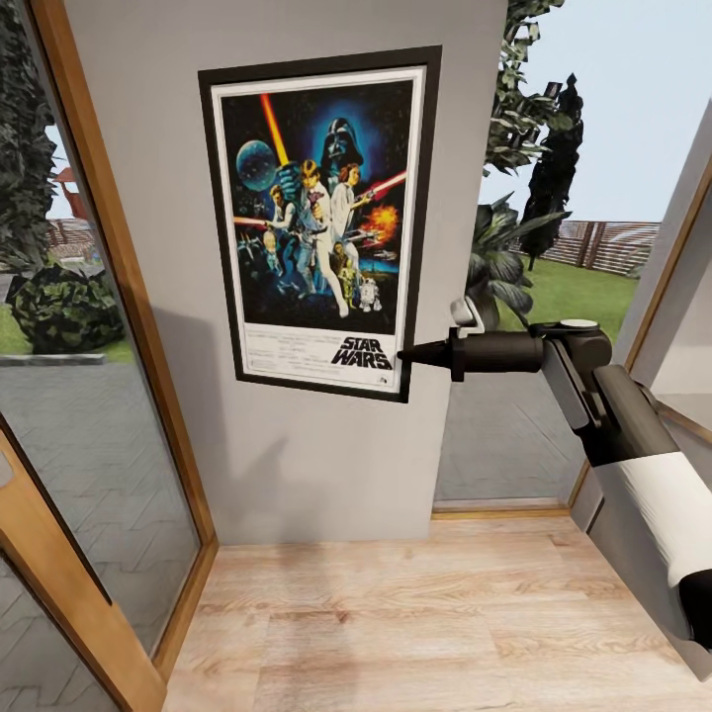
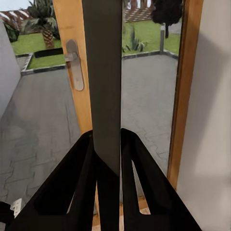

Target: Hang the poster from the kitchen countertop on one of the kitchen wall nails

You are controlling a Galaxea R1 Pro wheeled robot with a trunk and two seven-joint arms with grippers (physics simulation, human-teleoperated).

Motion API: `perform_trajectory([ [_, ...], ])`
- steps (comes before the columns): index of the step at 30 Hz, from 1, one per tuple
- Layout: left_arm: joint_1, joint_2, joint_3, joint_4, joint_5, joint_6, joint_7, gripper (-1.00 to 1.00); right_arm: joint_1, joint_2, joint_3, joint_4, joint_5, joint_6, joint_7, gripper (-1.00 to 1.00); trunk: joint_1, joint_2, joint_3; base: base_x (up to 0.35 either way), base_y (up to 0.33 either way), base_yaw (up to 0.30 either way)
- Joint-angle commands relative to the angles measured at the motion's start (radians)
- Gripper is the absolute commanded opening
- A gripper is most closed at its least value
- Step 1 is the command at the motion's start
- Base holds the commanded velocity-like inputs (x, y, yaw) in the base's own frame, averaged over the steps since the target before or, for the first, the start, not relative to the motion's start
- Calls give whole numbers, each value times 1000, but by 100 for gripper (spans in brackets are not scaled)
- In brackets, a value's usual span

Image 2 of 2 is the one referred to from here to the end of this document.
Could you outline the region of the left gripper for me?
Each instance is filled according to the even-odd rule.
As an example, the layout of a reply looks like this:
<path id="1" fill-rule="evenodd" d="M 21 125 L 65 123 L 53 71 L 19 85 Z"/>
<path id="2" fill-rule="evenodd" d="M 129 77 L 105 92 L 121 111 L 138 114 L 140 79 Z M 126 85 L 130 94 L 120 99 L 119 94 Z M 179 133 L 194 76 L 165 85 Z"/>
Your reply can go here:
<path id="1" fill-rule="evenodd" d="M 0 222 L 5 223 L 5 230 L 14 220 L 14 211 L 11 210 L 11 205 L 5 202 L 1 202 L 0 206 Z"/>

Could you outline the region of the poster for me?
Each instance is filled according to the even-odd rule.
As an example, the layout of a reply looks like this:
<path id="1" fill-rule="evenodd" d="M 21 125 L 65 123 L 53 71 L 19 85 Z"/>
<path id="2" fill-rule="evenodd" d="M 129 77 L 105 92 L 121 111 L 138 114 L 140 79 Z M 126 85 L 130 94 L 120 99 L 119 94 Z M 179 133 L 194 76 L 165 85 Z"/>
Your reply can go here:
<path id="1" fill-rule="evenodd" d="M 82 0 L 101 231 L 119 231 L 122 0 Z"/>

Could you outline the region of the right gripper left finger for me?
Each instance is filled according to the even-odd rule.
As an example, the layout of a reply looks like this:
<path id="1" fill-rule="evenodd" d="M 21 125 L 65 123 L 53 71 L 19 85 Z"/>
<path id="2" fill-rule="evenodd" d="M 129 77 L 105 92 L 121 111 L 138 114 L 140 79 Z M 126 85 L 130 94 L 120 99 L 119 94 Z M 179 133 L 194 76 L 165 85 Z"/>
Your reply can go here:
<path id="1" fill-rule="evenodd" d="M 81 135 L 5 231 L 91 231 L 96 182 L 90 130 Z"/>

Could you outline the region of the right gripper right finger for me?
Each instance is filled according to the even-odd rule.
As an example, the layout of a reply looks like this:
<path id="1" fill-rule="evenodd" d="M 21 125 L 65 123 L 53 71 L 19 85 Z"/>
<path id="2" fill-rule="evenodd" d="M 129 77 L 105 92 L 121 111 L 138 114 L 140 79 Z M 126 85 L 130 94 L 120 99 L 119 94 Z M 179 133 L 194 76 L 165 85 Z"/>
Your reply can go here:
<path id="1" fill-rule="evenodd" d="M 134 161 L 150 215 L 140 212 Z M 124 231 L 202 231 L 141 139 L 121 128 Z"/>

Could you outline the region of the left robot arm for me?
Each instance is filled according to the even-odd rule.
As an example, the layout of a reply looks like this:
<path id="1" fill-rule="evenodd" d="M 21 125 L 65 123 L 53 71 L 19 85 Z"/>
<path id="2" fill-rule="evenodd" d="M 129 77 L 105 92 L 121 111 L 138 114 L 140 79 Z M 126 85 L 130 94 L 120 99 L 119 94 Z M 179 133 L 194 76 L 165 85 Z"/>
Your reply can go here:
<path id="1" fill-rule="evenodd" d="M 0 202 L 0 222 L 5 223 L 5 230 L 9 227 L 24 206 L 25 203 L 22 198 L 12 202 L 11 204 Z"/>

